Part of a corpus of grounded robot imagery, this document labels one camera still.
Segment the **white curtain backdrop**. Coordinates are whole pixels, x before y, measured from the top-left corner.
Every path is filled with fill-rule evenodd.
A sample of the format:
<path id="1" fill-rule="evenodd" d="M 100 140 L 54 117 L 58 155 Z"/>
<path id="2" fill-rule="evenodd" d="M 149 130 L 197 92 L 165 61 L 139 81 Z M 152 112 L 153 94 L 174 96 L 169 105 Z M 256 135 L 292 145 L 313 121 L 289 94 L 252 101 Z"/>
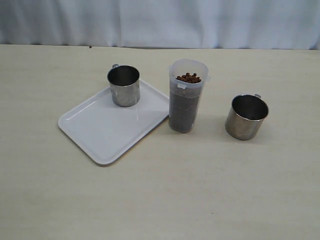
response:
<path id="1" fill-rule="evenodd" d="M 320 47 L 317 0 L 3 0 L 3 44 L 128 48 Z"/>

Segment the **white plastic tray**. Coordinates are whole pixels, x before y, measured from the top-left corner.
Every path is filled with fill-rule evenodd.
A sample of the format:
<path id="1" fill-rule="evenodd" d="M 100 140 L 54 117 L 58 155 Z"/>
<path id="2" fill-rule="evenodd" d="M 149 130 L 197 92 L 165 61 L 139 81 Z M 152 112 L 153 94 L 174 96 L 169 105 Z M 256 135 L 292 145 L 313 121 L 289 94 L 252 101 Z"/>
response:
<path id="1" fill-rule="evenodd" d="M 94 163 L 114 163 L 169 114 L 169 97 L 140 81 L 140 100 L 131 107 L 114 104 L 109 87 L 58 119 L 58 127 Z"/>

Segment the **translucent plastic container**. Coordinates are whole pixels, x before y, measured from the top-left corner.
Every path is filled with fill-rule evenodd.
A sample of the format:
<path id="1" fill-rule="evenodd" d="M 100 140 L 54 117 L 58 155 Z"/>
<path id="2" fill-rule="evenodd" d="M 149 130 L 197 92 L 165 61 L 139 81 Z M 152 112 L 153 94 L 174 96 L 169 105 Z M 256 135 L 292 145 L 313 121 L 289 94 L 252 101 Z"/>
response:
<path id="1" fill-rule="evenodd" d="M 196 121 L 203 88 L 209 69 L 192 59 L 176 60 L 169 68 L 169 126 L 187 133 Z"/>

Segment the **steel mug with pellets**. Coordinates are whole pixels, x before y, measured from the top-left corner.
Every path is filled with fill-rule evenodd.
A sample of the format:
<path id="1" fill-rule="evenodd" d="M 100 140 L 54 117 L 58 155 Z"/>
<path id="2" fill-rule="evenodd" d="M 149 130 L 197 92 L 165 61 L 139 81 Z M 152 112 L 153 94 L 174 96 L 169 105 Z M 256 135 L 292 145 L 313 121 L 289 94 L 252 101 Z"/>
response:
<path id="1" fill-rule="evenodd" d="M 140 100 L 140 72 L 130 65 L 114 64 L 106 75 L 113 102 L 131 107 Z"/>

